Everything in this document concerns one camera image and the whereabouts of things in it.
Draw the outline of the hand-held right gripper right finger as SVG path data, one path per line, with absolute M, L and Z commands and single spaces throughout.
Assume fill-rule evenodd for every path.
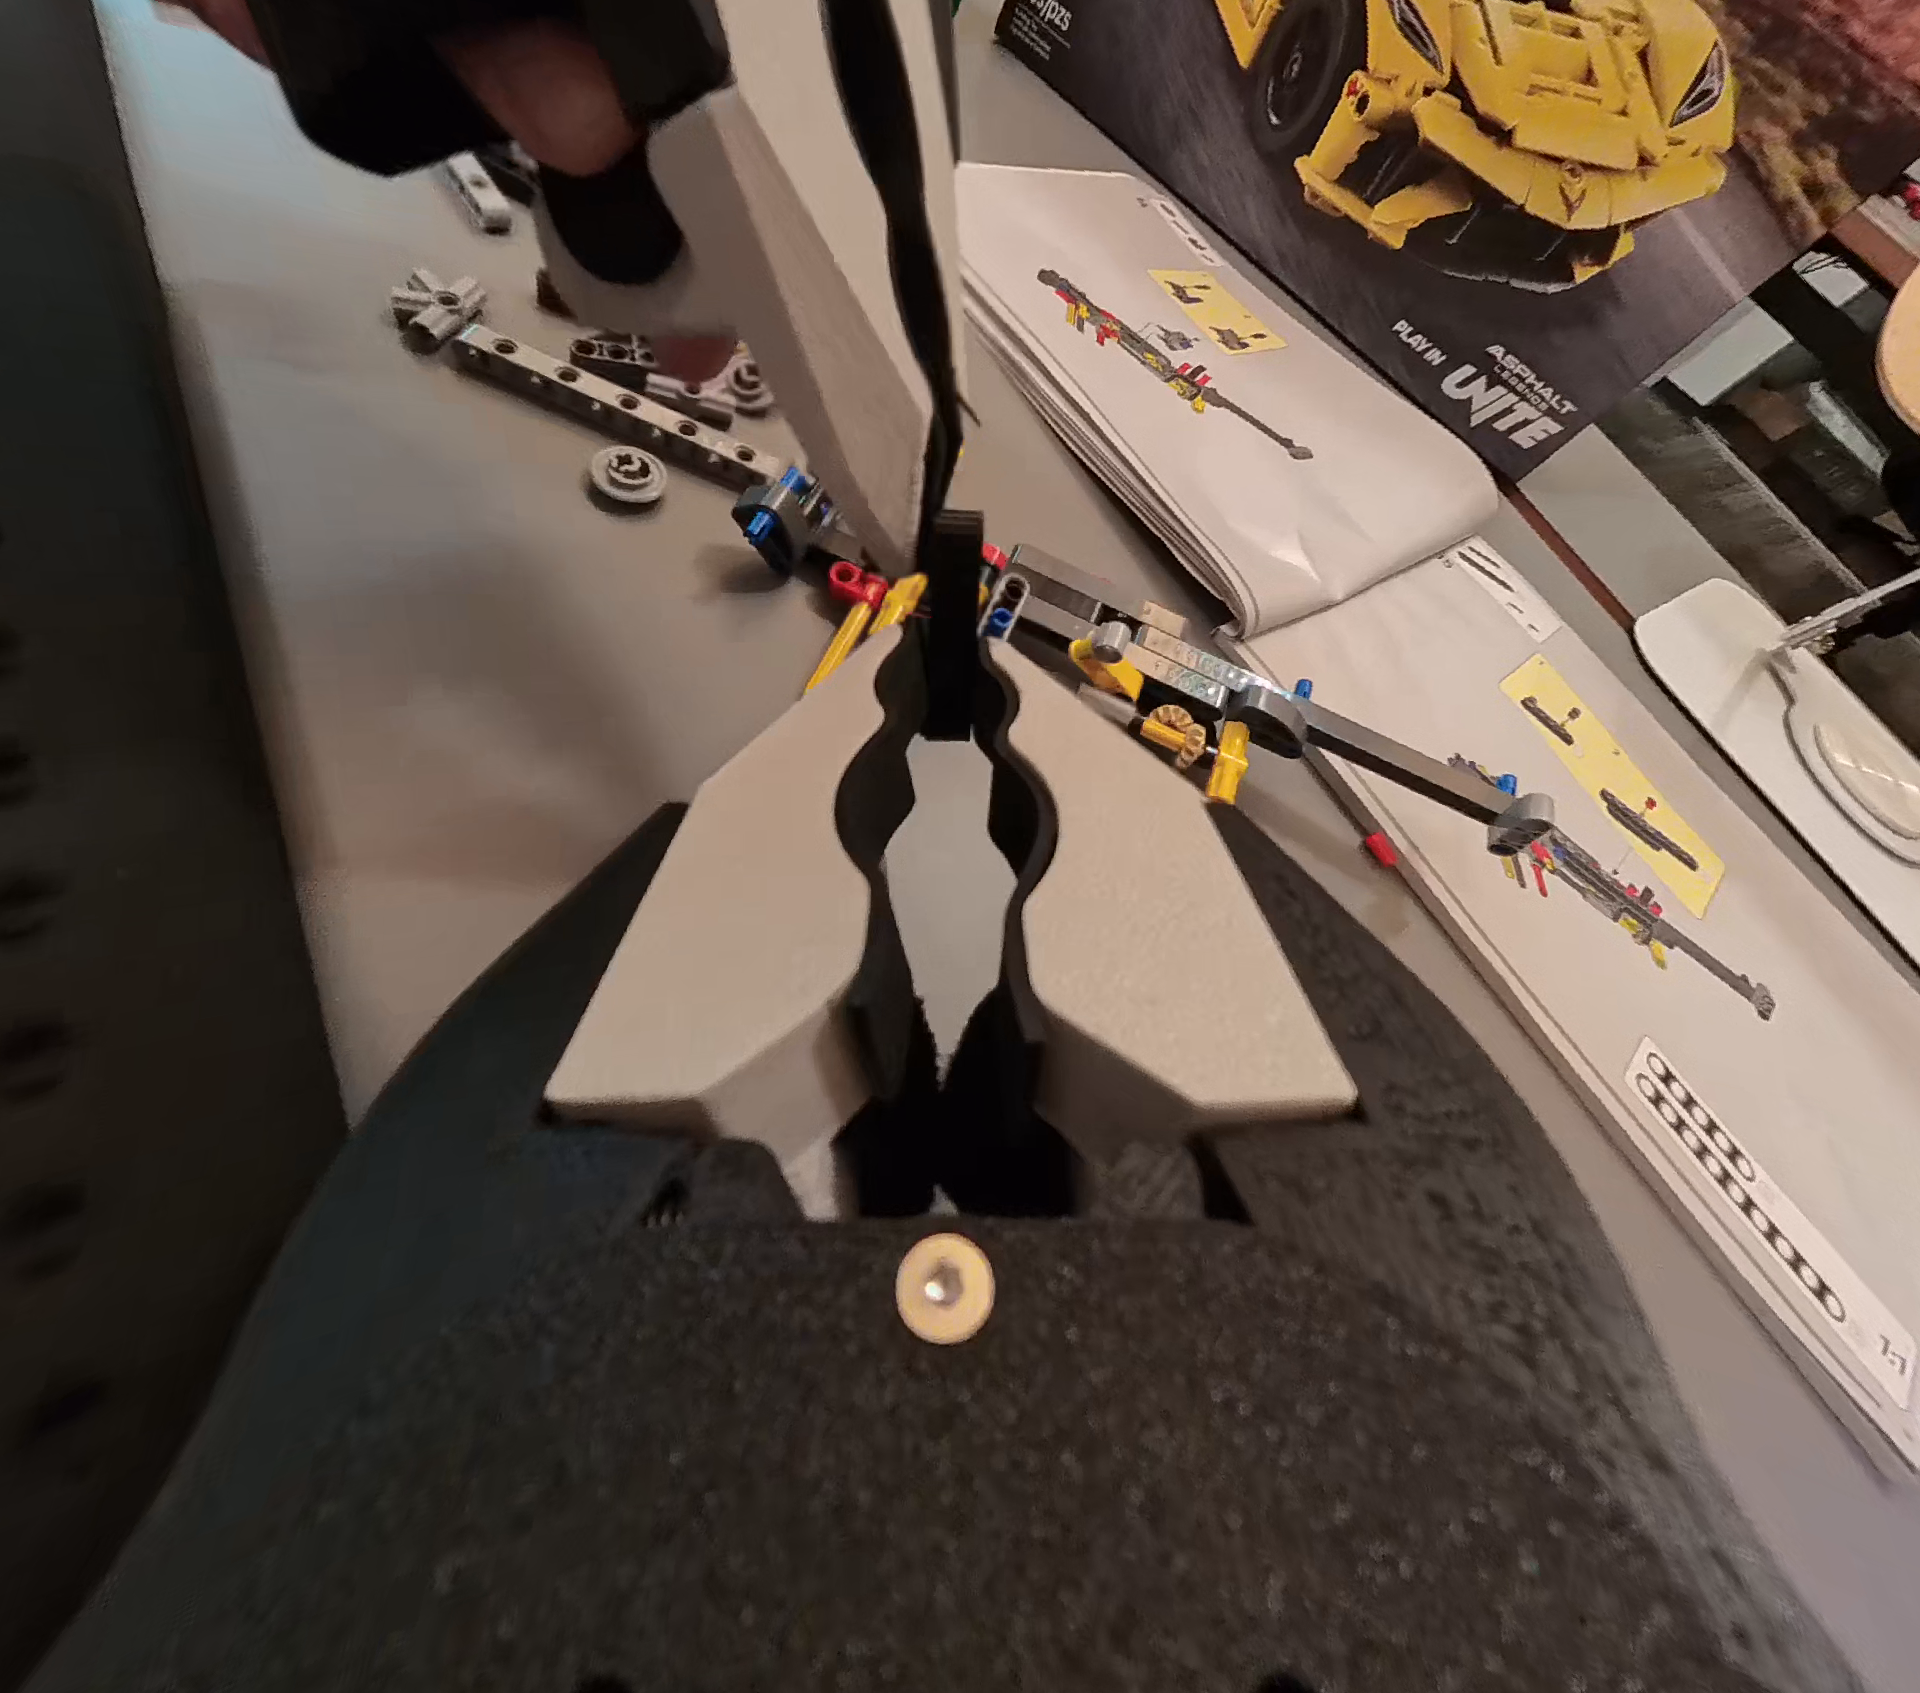
M 1016 646 L 978 658 L 1015 872 L 996 992 L 1037 1114 L 1086 1160 L 1348 1114 L 1359 1084 L 1203 796 Z

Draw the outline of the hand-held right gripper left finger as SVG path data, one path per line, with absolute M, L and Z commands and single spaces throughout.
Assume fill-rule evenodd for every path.
M 882 860 L 920 648 L 872 634 L 694 795 L 545 1086 L 559 1118 L 806 1153 L 914 1065 Z

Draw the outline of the grey lego beam assembly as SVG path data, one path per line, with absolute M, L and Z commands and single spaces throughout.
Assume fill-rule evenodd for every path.
M 1333 755 L 1405 791 L 1474 819 L 1497 857 L 1546 860 L 1562 843 L 1556 809 L 1523 795 L 1513 775 L 1493 775 L 1462 757 L 1449 762 L 1335 714 L 1308 680 L 1277 686 L 1232 660 L 1148 621 L 1142 600 L 1051 560 L 1030 547 L 984 549 L 980 626 L 987 636 L 1030 629 L 1066 648 L 1086 682 L 1128 709 L 1128 731 L 1183 769 L 1210 766 L 1208 792 L 1227 800 L 1229 753 L 1268 750 L 1300 761 Z

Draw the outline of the short black lego beam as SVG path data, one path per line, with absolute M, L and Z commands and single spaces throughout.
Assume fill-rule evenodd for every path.
M 925 597 L 925 739 L 973 736 L 980 674 L 978 618 L 984 514 L 946 508 L 931 522 L 920 573 Z

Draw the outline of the light grey lego beam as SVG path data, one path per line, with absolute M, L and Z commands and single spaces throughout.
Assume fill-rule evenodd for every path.
M 604 443 L 623 443 L 728 490 L 780 481 L 787 460 L 694 412 L 612 384 L 518 338 L 475 324 L 445 358 L 458 371 L 559 416 Z

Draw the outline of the light grey lego connector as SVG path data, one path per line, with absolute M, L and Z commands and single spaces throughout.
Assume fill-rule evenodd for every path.
M 484 317 L 488 291 L 472 276 L 448 282 L 416 266 L 389 301 L 401 342 L 410 352 L 437 354 Z

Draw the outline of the yellow car lego box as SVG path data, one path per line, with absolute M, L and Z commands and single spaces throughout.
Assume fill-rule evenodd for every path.
M 1917 160 L 1917 0 L 1007 0 L 999 40 L 1503 481 Z

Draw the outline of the open instruction booklet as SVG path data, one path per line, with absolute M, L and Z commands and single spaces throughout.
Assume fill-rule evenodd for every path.
M 1917 988 L 1485 528 L 1479 459 L 1128 175 L 963 162 L 973 321 L 1232 658 L 1553 800 L 1546 860 L 1313 764 L 1801 1369 L 1917 1470 Z

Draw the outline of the wooden board white stand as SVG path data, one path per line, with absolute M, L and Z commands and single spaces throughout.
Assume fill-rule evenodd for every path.
M 1917 276 L 1760 291 L 1786 336 L 1607 431 L 1726 564 L 1634 625 L 1645 667 L 1909 960 L 1918 945 Z

